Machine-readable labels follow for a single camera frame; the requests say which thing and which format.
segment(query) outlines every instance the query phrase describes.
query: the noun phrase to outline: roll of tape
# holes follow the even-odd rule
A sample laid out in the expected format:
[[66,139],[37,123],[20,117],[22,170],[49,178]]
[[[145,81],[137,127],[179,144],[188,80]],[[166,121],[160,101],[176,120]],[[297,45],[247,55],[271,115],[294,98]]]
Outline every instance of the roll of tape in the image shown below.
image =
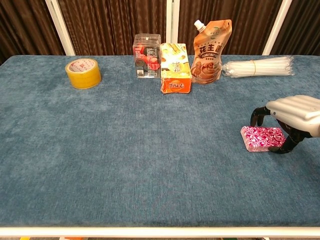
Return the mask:
[[101,81],[98,62],[91,58],[80,58],[65,66],[72,86],[77,89],[88,89]]

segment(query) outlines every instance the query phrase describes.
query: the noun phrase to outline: pink patterned package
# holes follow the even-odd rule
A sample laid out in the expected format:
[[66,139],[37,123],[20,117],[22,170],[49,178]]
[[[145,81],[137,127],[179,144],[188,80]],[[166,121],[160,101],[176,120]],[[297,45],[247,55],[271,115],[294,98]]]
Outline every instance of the pink patterned package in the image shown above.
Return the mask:
[[266,152],[268,147],[280,147],[286,140],[279,127],[244,126],[241,135],[249,152]]

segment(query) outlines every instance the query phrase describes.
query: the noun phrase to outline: plastic straw bundle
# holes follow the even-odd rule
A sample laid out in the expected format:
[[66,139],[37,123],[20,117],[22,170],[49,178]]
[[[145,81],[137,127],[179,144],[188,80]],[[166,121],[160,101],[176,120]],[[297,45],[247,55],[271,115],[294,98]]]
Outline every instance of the plastic straw bundle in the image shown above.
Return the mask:
[[261,60],[229,61],[222,66],[222,73],[231,78],[294,75],[293,59],[293,56],[281,56]]

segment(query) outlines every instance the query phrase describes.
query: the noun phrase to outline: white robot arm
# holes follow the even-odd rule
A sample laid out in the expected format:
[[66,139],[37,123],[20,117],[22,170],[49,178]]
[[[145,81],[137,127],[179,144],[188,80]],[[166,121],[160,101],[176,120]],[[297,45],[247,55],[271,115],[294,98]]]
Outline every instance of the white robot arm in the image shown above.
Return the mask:
[[266,115],[273,116],[289,134],[281,147],[269,147],[272,152],[285,154],[304,138],[320,137],[320,99],[296,95],[270,101],[253,111],[250,125],[261,126]]

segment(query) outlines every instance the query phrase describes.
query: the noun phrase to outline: peanut butter pouch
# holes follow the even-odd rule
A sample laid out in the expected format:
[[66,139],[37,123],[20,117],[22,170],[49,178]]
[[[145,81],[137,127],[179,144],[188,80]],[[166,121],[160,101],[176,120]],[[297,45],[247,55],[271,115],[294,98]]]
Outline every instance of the peanut butter pouch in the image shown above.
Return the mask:
[[207,26],[197,20],[199,34],[194,38],[194,60],[191,66],[192,82],[209,84],[220,78],[221,52],[232,32],[231,20],[210,21]]

